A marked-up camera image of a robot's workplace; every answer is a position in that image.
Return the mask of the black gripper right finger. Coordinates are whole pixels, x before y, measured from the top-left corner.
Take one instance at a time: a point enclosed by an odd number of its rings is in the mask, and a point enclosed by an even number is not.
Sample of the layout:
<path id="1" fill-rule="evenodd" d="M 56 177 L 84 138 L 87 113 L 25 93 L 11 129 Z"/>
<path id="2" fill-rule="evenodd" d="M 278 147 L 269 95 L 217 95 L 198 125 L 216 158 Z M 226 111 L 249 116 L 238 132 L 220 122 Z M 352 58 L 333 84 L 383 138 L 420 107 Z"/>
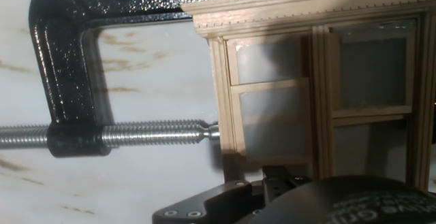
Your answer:
<path id="1" fill-rule="evenodd" d="M 292 175 L 284 166 L 264 166 L 262 187 L 264 201 L 270 204 L 278 197 L 301 185 L 311 182 L 308 176 Z"/>

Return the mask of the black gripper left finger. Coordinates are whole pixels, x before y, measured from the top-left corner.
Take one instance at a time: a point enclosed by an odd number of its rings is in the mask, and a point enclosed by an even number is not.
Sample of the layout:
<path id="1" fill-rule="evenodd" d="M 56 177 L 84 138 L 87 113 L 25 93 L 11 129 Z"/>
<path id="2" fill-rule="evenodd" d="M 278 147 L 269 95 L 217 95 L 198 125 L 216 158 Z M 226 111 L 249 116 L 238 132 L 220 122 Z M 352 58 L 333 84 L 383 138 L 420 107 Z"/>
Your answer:
<path id="1" fill-rule="evenodd" d="M 152 223 L 240 223 L 263 207 L 260 182 L 233 180 L 156 211 Z"/>

